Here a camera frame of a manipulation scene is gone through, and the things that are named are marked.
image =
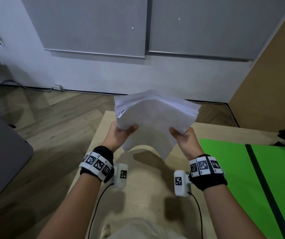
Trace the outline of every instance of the wooden floor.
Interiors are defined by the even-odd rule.
[[[113,96],[3,86],[0,114],[34,155],[0,194],[0,238],[36,238],[64,199]],[[235,126],[224,105],[203,104],[197,122]]]

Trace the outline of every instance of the white paper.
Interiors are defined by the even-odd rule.
[[[124,143],[124,151],[137,145],[149,145],[165,160],[177,143],[169,128],[184,134],[195,122],[199,108],[198,104],[164,96],[156,90],[115,96],[118,127],[126,130],[132,125],[139,125]]]

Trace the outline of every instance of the forearm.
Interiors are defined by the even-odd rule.
[[[38,239],[84,239],[101,181],[83,173],[41,231]]]
[[[266,238],[226,185],[209,187],[203,193],[219,239]]]

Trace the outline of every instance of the wristband with fiducial markers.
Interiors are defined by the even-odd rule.
[[[228,185],[219,163],[208,154],[190,160],[189,180],[202,191],[216,185]]]
[[[82,168],[80,174],[93,175],[106,183],[114,175],[113,152],[105,146],[98,146],[86,154],[79,166]]]

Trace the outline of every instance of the black cable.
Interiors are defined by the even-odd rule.
[[[88,231],[88,239],[89,239],[89,233],[91,232],[91,228],[92,228],[92,224],[93,224],[93,221],[94,221],[94,217],[95,217],[95,215],[96,215],[98,203],[100,202],[101,197],[102,197],[102,195],[104,194],[104,192],[108,189],[109,186],[112,186],[112,185],[114,185],[114,183],[108,185],[108,186],[104,189],[104,191],[102,192],[100,198],[99,198],[98,201],[97,201],[97,205],[96,205],[96,209],[95,209],[95,212],[94,212],[94,215],[93,215],[93,219],[92,219],[92,222],[91,222],[91,226],[89,227],[89,231]]]
[[[190,194],[195,200],[196,200],[196,203],[198,205],[198,209],[199,209],[199,214],[200,214],[200,222],[201,222],[201,239],[203,239],[203,230],[202,230],[202,216],[201,216],[201,210],[200,210],[200,206],[199,206],[199,203],[196,199],[196,197],[191,193],[191,192],[188,192],[188,194]]]

